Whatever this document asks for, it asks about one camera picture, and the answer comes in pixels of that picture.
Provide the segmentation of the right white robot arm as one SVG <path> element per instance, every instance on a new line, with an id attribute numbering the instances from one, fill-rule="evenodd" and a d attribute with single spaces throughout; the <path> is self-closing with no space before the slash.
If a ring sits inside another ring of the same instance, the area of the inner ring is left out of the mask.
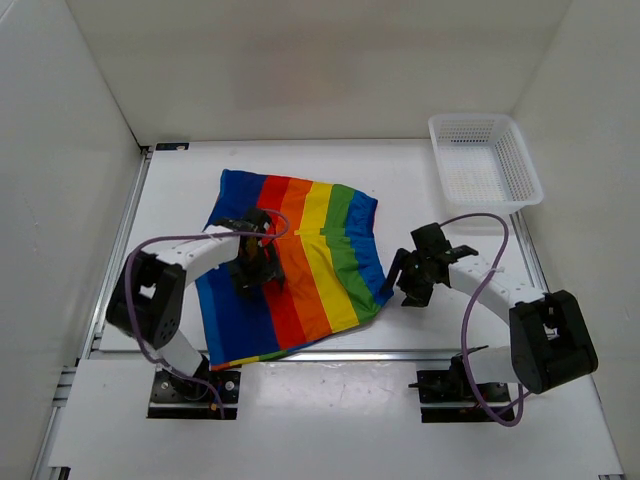
<path id="1" fill-rule="evenodd" d="M 488 383 L 520 384 L 533 394 L 592 374 L 599 360 L 577 298 L 526 285 L 491 266 L 476 250 L 454 247 L 432 223 L 411 233 L 415 248 L 399 249 L 381 288 L 399 288 L 405 307 L 428 306 L 435 285 L 469 296 L 509 328 L 499 348 L 466 347 L 453 358 L 449 387 L 460 399 L 477 396 Z"/>

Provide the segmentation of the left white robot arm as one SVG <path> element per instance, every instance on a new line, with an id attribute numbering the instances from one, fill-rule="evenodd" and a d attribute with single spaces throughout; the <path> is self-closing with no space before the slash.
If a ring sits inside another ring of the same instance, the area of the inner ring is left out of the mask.
<path id="1" fill-rule="evenodd" d="M 243 218 L 224 217 L 195 235 L 144 241 L 125 260 L 106 321 L 134 339 L 150 363 L 168 372 L 186 399 L 215 393 L 208 361 L 180 331 L 184 292 L 220 266 L 229 268 L 232 287 L 241 294 L 273 281 L 283 285 L 274 241 L 289 227 L 281 212 L 251 207 Z"/>

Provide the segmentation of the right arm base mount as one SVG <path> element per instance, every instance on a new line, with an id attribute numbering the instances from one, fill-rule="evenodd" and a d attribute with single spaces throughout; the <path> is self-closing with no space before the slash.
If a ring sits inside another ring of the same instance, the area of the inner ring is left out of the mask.
<path id="1" fill-rule="evenodd" d="M 417 380 L 408 387 L 418 391 L 423 423 L 493 422 L 472 391 L 461 353 L 454 355 L 444 370 L 423 369 L 416 375 Z M 479 384 L 477 389 L 494 414 L 507 422 L 516 419 L 517 402 L 511 399 L 505 383 Z"/>

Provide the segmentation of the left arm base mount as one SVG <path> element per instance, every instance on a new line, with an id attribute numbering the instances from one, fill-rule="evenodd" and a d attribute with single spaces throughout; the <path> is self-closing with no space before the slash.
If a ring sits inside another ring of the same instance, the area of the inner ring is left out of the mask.
<path id="1" fill-rule="evenodd" d="M 241 372 L 209 372 L 211 384 L 223 404 L 224 415 L 214 394 L 205 386 L 185 382 L 157 368 L 149 395 L 148 419 L 162 420 L 235 420 L 238 413 Z"/>

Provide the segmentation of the rainbow striped shorts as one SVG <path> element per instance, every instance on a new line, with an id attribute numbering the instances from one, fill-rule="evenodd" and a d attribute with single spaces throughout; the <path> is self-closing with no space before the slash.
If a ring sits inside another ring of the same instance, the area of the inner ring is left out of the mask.
<path id="1" fill-rule="evenodd" d="M 196 281 L 213 371 L 287 355 L 371 322 L 393 293 L 374 238 L 377 199 L 352 187 L 224 170 L 207 223 L 250 208 L 281 212 L 270 241 L 284 272 L 241 293 L 230 264 Z"/>

